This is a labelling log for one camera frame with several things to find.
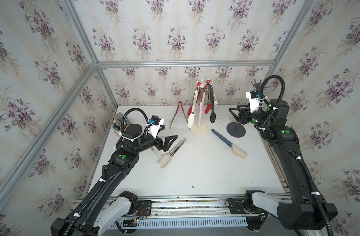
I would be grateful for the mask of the dark grey utensil rack stand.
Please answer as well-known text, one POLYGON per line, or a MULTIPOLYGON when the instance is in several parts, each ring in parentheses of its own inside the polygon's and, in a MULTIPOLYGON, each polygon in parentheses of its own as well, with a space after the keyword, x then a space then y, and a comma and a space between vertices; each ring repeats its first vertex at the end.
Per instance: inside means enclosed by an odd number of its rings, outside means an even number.
POLYGON ((259 112, 263 108, 263 103, 266 102, 267 97, 261 98, 261 89, 265 90, 268 87, 260 80, 259 82, 251 82, 253 90, 246 92, 247 104, 238 104, 236 108, 229 108, 229 112, 233 115, 236 122, 229 123, 226 126, 229 135, 241 138, 246 134, 244 124, 247 124, 251 113, 259 112))

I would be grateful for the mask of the black silicone tip tongs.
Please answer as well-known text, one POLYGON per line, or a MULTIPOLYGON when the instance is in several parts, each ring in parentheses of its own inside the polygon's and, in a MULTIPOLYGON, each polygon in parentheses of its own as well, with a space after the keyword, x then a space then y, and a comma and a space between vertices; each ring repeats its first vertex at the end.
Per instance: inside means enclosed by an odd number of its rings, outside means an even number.
POLYGON ((212 84, 209 85, 210 122, 213 124, 216 119, 214 111, 214 91, 212 84))

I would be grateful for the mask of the steel tongs white ring large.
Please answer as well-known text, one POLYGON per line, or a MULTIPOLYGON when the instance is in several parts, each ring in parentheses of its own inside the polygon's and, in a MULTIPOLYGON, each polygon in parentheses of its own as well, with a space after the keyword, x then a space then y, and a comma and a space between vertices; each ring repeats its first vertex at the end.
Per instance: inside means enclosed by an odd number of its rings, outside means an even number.
POLYGON ((195 93, 194 93, 193 102, 192 102, 192 105, 191 105, 191 108, 190 108, 190 114, 188 116, 188 122, 187 122, 187 126, 188 126, 189 129, 191 129, 193 127, 193 124, 194 124, 195 109, 196 109, 196 104, 197 104, 197 101, 198 101, 198 96, 199 96, 200 90, 201 89, 198 86, 197 89, 195 90, 195 93))

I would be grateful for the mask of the red silicone tip tongs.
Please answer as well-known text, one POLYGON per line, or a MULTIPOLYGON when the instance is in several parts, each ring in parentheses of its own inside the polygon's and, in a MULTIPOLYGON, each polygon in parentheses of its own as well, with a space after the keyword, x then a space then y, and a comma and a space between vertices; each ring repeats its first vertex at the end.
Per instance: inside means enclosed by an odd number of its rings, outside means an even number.
POLYGON ((211 84, 212 84, 211 80, 207 80, 206 83, 201 84, 198 93, 198 98, 197 98, 198 101, 202 100, 203 95, 205 95, 207 98, 207 103, 204 102, 206 104, 206 108, 204 109, 205 114, 207 114, 211 109, 210 92, 209 92, 211 84))

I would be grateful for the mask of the pink cat paw tongs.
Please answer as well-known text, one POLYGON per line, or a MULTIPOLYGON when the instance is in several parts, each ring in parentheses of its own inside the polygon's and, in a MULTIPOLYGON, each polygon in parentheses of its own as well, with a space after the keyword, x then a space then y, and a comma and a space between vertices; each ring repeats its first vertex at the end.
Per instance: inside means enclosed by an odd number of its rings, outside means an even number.
POLYGON ((205 99, 205 94, 202 95, 202 98, 201 98, 201 100, 200 100, 199 117, 202 116, 203 111, 204 111, 204 99, 205 99))

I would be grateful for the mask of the small white steel tongs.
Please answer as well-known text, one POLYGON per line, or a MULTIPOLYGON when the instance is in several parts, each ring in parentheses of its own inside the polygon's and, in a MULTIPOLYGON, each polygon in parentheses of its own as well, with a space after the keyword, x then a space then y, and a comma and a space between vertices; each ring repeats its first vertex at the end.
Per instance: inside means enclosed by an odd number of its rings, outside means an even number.
POLYGON ((216 95, 215 95, 215 91, 213 90, 213 103, 214 103, 214 106, 218 105, 218 101, 217 101, 217 98, 216 98, 216 95))

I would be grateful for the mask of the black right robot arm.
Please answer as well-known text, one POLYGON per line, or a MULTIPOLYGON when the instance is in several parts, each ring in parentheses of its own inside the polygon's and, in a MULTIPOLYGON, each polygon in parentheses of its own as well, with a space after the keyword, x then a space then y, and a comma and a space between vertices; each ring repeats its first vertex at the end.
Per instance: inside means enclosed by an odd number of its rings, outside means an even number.
POLYGON ((295 130, 286 126, 290 107, 282 99, 284 92, 284 79, 271 75, 259 90, 248 92, 248 105, 229 109, 236 122, 227 125, 227 132, 240 138, 246 134, 244 125, 253 124, 277 155, 291 194, 291 202, 285 203, 263 191, 248 190, 242 202, 243 209, 247 213, 262 209, 276 217, 285 229, 297 234, 301 230, 325 228, 332 236, 331 221, 337 216, 337 208, 327 203, 319 191, 303 158, 295 130))

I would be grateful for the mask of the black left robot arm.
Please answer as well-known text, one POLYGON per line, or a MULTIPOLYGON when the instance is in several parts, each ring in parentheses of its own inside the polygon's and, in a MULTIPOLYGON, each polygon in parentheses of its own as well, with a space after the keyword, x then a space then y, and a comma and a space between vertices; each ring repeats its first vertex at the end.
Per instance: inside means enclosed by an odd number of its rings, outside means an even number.
POLYGON ((57 218, 50 230, 53 236, 101 236, 120 217, 135 213, 137 195, 124 191, 109 207, 104 205, 117 186, 139 161, 139 154, 155 147, 167 151, 176 135, 161 139, 158 133, 165 129, 164 119, 149 118, 140 108, 131 108, 123 116, 120 139, 108 164, 101 168, 101 177, 69 215, 57 218))

